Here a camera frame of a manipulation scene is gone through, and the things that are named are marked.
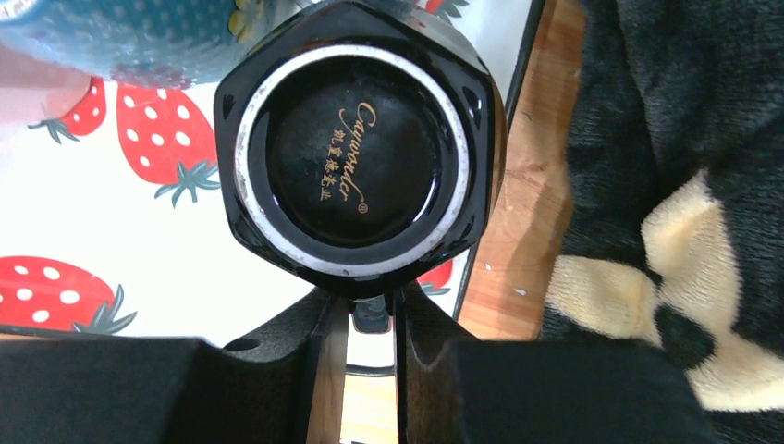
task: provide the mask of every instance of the wood grain surface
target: wood grain surface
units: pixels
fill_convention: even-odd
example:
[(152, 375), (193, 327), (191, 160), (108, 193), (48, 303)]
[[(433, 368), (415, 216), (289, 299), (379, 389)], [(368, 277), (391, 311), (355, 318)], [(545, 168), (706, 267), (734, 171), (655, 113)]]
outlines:
[[(580, 76), (584, 17), (547, 0), (509, 135), (507, 171), (473, 266), (460, 323), (483, 339), (532, 339), (570, 216), (564, 146)], [(341, 436), (397, 442), (395, 380), (348, 376)]]

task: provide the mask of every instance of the white strawberry seed dot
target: white strawberry seed dot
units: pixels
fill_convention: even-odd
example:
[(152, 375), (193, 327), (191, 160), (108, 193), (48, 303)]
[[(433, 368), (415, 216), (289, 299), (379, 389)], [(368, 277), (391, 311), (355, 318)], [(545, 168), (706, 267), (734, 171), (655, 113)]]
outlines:
[(174, 138), (177, 139), (177, 142), (179, 142), (179, 144), (182, 146), (190, 145), (190, 137), (185, 135), (185, 133), (182, 131), (177, 131), (174, 135)]
[(46, 322), (46, 319), (49, 319), (49, 312), (46, 310), (39, 310), (32, 314), (32, 320), (39, 324)]
[(180, 105), (177, 107), (177, 115), (179, 116), (179, 118), (183, 120), (187, 120), (188, 117), (190, 117), (190, 112), (188, 111), (188, 108), (186, 108), (183, 105)]
[(65, 305), (71, 305), (79, 301), (79, 294), (74, 290), (65, 290), (60, 293), (60, 301)]
[(32, 298), (32, 290), (30, 289), (17, 290), (17, 298), (20, 301), (29, 301)]
[(60, 272), (55, 270), (51, 266), (46, 266), (43, 268), (43, 275), (52, 280), (60, 279)]

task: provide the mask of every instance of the black mug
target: black mug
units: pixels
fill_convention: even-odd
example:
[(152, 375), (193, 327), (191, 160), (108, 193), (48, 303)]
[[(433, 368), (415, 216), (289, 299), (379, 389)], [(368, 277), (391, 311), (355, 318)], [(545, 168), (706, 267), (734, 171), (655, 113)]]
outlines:
[(214, 103), (232, 233), (317, 287), (384, 294), (487, 226), (508, 137), (500, 94), (462, 34), (412, 3), (306, 7)]

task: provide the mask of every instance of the fuzzy blanket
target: fuzzy blanket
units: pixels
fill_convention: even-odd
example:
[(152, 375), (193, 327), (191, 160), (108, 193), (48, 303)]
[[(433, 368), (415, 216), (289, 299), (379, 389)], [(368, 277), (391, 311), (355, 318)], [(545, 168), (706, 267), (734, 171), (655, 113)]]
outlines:
[(784, 2), (581, 3), (540, 338), (653, 344), (720, 442), (784, 442)]

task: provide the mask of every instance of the black towel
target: black towel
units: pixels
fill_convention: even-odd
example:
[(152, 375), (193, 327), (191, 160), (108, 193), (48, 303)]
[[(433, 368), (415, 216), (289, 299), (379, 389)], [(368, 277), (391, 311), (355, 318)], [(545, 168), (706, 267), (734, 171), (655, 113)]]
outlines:
[(784, 442), (784, 2), (581, 3), (540, 339), (652, 343), (723, 442)]

